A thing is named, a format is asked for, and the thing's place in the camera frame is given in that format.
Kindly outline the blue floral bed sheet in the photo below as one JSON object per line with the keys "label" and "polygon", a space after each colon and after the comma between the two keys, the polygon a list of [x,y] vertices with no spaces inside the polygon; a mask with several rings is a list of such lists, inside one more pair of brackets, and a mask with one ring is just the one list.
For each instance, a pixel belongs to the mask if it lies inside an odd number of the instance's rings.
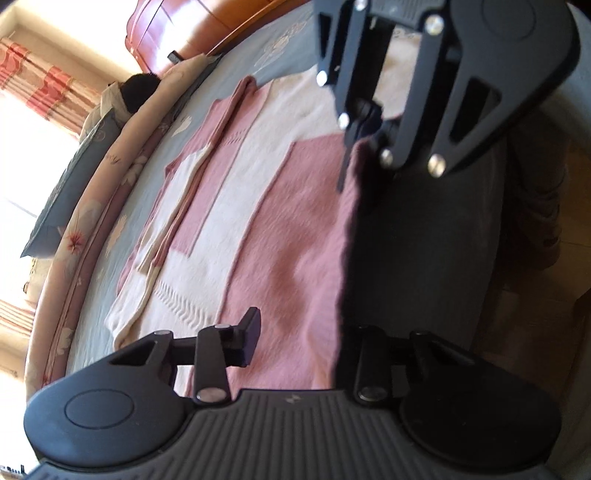
{"label": "blue floral bed sheet", "polygon": [[280,167],[263,153],[337,129],[316,73],[304,5],[198,76],[96,226],[56,371],[73,373],[157,330],[189,337],[217,322],[242,236]]}

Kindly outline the pink floral folded quilt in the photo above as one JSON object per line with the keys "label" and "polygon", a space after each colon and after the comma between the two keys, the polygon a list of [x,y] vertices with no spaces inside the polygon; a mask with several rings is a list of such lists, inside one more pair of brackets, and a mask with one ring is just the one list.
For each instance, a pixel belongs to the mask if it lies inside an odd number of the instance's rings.
{"label": "pink floral folded quilt", "polygon": [[216,56],[200,54],[171,67],[156,91],[124,124],[85,187],[53,257],[36,309],[25,366],[27,398],[63,375],[62,368],[53,372],[59,355],[59,329],[65,322],[81,264],[91,250],[92,236],[110,201],[166,115],[190,87],[211,73],[218,61]]}

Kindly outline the person lying on bed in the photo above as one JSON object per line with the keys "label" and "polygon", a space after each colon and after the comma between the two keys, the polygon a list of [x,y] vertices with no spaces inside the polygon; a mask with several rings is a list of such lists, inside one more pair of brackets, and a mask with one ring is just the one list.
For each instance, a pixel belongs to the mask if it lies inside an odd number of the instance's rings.
{"label": "person lying on bed", "polygon": [[156,91],[160,81],[154,73],[138,73],[125,82],[110,83],[101,93],[98,105],[87,115],[79,135],[79,143],[85,141],[92,129],[111,110],[114,111],[118,125],[123,126]]}

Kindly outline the orange wooden headboard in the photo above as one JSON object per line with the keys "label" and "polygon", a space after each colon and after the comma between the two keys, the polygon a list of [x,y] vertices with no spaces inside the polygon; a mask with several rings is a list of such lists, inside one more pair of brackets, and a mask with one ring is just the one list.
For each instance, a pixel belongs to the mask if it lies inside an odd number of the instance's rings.
{"label": "orange wooden headboard", "polygon": [[193,56],[228,51],[300,0],[139,1],[127,21],[125,46],[145,73],[162,74]]}

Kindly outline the red striped curtain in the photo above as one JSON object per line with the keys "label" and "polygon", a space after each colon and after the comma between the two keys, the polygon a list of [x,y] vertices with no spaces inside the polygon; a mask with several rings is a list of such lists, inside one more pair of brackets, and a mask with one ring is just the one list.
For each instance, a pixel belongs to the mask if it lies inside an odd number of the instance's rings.
{"label": "red striped curtain", "polygon": [[77,137],[100,97],[90,86],[8,38],[1,39],[1,89]]}
{"label": "red striped curtain", "polygon": [[35,312],[0,300],[1,326],[20,335],[29,337],[33,331]]}

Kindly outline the red striped curtain left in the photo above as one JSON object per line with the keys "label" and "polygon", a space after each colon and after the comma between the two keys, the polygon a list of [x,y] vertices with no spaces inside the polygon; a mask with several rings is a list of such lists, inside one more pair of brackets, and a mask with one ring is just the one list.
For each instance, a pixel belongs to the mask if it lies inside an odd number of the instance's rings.
{"label": "red striped curtain left", "polygon": [[35,312],[0,300],[1,326],[20,335],[29,337],[33,331]]}

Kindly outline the pink and white knit sweater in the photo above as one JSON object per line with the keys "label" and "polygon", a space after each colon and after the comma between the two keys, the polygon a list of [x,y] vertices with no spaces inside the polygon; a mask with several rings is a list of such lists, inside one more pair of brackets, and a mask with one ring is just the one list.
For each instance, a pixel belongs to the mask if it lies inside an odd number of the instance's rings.
{"label": "pink and white knit sweater", "polygon": [[314,70],[240,80],[167,167],[105,320],[114,347],[256,307],[256,353],[231,389],[329,388],[361,164]]}

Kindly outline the blue pillow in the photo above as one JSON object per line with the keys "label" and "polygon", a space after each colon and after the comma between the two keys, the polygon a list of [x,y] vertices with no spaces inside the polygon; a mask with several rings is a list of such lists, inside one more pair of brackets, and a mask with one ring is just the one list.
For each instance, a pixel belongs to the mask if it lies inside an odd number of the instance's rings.
{"label": "blue pillow", "polygon": [[89,131],[49,195],[21,257],[54,256],[73,211],[121,127],[110,109]]}

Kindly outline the red striped curtain right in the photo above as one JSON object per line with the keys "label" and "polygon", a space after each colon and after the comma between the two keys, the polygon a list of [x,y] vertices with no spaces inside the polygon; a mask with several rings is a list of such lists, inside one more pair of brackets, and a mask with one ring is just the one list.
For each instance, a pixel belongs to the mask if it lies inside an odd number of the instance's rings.
{"label": "red striped curtain right", "polygon": [[100,97],[90,86],[8,38],[1,39],[1,89],[77,137]]}

